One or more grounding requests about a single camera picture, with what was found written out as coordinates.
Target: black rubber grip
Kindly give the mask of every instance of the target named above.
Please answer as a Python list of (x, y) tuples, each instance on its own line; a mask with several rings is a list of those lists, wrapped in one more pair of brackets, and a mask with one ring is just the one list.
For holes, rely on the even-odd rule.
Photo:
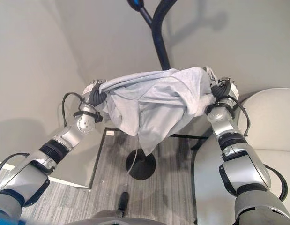
[(92, 90), (92, 92), (90, 93), (89, 95), (89, 103), (96, 107), (97, 105), (103, 103), (105, 101), (107, 97), (107, 94), (106, 93), (99, 93), (98, 90)]
[(218, 140), (221, 150), (223, 151), (228, 146), (237, 143), (248, 143), (244, 136), (239, 133), (227, 133), (221, 136)]
[(216, 99), (228, 95), (229, 91), (230, 91), (230, 82), (226, 81), (223, 85), (221, 86), (213, 86), (211, 87), (211, 92), (213, 94), (213, 96), (216, 97)]
[(63, 146), (61, 143), (58, 143), (56, 140), (48, 141), (39, 150), (52, 158), (57, 164), (68, 153), (66, 147)]

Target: black curved hose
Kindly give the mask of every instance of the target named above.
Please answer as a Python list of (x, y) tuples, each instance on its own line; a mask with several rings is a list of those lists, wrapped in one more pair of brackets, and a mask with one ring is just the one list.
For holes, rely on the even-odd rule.
[(151, 28), (152, 38), (154, 46), (158, 55), (160, 65), (163, 70), (171, 68), (167, 51), (164, 46), (164, 40), (162, 36), (162, 24), (165, 15), (168, 13), (170, 8), (176, 3), (177, 0), (161, 0), (154, 13)]
[(281, 173), (279, 173), (277, 170), (273, 169), (272, 167), (269, 167), (268, 165), (264, 164), (265, 167), (271, 171), (273, 171), (279, 178), (282, 186), (281, 194), (279, 196), (279, 199), (281, 202), (283, 202), (286, 199), (287, 193), (289, 191), (289, 188), (287, 186), (286, 179), (282, 176)]

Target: black pole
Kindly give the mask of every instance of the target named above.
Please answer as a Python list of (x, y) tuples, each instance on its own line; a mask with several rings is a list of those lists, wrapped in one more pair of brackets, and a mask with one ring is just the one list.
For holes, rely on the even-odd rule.
[(148, 26), (151, 28), (152, 18), (150, 16), (150, 14), (148, 13), (148, 11), (146, 10), (146, 8), (142, 7), (140, 9), (140, 13), (141, 13), (142, 17), (145, 19), (145, 21), (148, 24)]
[(162, 24), (165, 15), (176, 3), (176, 1), (177, 0), (161, 0), (156, 8), (151, 23), (152, 38), (162, 70), (168, 70), (171, 68), (168, 54), (164, 46), (164, 40), (162, 36)]

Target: white label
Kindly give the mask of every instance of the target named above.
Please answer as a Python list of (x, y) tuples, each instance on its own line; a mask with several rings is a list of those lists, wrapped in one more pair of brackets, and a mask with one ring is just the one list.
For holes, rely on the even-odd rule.
[(108, 136), (114, 136), (115, 132), (113, 130), (107, 130), (106, 135)]
[(90, 84), (89, 86), (87, 86), (87, 87), (84, 89), (82, 95), (84, 95), (85, 93), (90, 92), (92, 89), (93, 89), (93, 85)]
[(237, 87), (233, 83), (231, 84), (230, 90), (233, 92), (236, 99), (238, 99), (238, 97), (239, 97), (238, 90), (237, 90)]

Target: black shoe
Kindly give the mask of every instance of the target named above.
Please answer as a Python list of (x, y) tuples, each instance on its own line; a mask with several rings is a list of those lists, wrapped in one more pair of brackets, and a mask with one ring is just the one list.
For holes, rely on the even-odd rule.
[(123, 192), (121, 194), (120, 200), (119, 200), (119, 206), (118, 209), (123, 212), (123, 216), (126, 212), (127, 206), (128, 206), (128, 200), (129, 200), (129, 194), (128, 192)]

